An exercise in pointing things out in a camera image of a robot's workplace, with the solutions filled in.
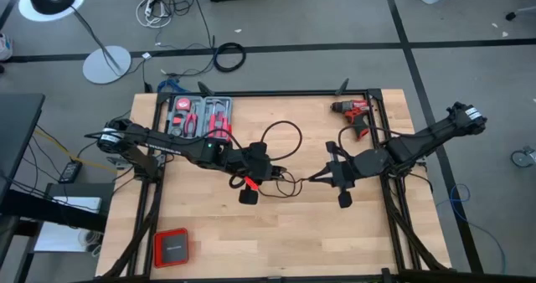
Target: pliers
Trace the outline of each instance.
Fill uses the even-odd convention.
[[[186,121],[184,122],[184,136],[188,136],[188,134],[192,133],[192,137],[195,136],[195,132],[197,131],[198,127],[198,115],[195,113],[195,104],[192,104],[192,110],[188,115],[186,116]]]

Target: wooden tabletop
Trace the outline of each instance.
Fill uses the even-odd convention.
[[[390,128],[413,132],[404,92],[383,90],[383,95]],[[241,145],[248,146],[259,141],[271,123],[295,122],[303,132],[301,148],[292,157],[274,164],[289,169],[296,179],[309,177],[329,161],[325,142],[336,141],[338,131],[347,125],[343,116],[331,112],[329,106],[335,100],[351,99],[360,98],[234,98],[233,134]],[[151,127],[155,102],[156,95],[136,95],[131,119]],[[284,155],[297,140],[294,128],[276,126],[265,139],[268,154]],[[354,132],[348,130],[343,134],[343,144],[351,154],[358,154],[372,147],[372,139],[368,134],[357,142]],[[414,168],[414,173],[425,176],[420,167]],[[116,186],[130,178],[129,173]],[[186,265],[153,267],[153,279],[370,275],[384,267],[396,273],[379,178],[358,180],[356,188],[350,189],[353,205],[346,209],[338,207],[338,190],[325,183],[304,183],[303,191],[295,198],[260,196],[259,203],[251,206],[238,202],[239,191],[230,188],[228,181],[228,174],[200,169],[183,157],[167,165],[157,231],[186,228],[190,259]],[[281,186],[290,191],[288,184]],[[260,188],[264,193],[276,193],[273,182],[263,183]],[[139,182],[130,183],[112,199],[97,275],[109,270],[126,248],[134,228],[140,189]],[[415,232],[441,263],[450,265],[428,184],[407,177],[406,197]],[[406,239],[401,231],[400,235],[406,264],[410,266]],[[147,238],[139,251],[139,271],[146,242]]]

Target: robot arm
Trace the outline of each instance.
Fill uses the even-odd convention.
[[[483,117],[472,105],[455,103],[448,108],[447,118],[429,126],[414,135],[401,135],[385,142],[382,147],[369,149],[351,157],[334,141],[327,142],[327,151],[332,160],[320,172],[309,178],[311,182],[329,183],[340,188],[338,201],[341,208],[352,204],[349,188],[355,187],[360,178],[370,178],[380,174],[404,177],[411,172],[417,160],[427,157],[437,147],[455,136],[477,135],[484,131],[487,118]],[[330,178],[320,178],[332,173]]]
[[[240,188],[239,201],[256,204],[256,188],[264,181],[273,180],[286,169],[272,166],[266,154],[266,144],[262,141],[251,143],[249,147],[234,149],[231,142],[212,137],[185,139],[167,133],[152,131],[132,123],[130,120],[113,120],[106,124],[99,135],[97,146],[106,153],[120,154],[134,166],[135,175],[155,183],[162,180],[162,169],[155,157],[143,153],[138,146],[149,147],[161,152],[186,157],[192,164],[203,169],[218,170],[231,175],[229,185]],[[233,184],[235,178],[242,181]]]

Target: white lamp base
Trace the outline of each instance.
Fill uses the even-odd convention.
[[[84,77],[95,84],[108,84],[120,79],[131,67],[132,58],[128,51],[120,46],[107,45],[106,49],[117,62],[117,68],[110,58],[105,59],[102,49],[91,53],[84,61]]]

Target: caster wheel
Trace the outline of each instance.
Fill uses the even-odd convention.
[[[506,20],[512,21],[514,18],[516,18],[516,13],[510,12],[506,15]]]
[[[518,167],[532,167],[533,163],[530,161],[530,157],[527,156],[527,153],[523,150],[517,150],[515,152],[512,152],[512,155],[510,156],[510,160],[513,162],[514,165]]]

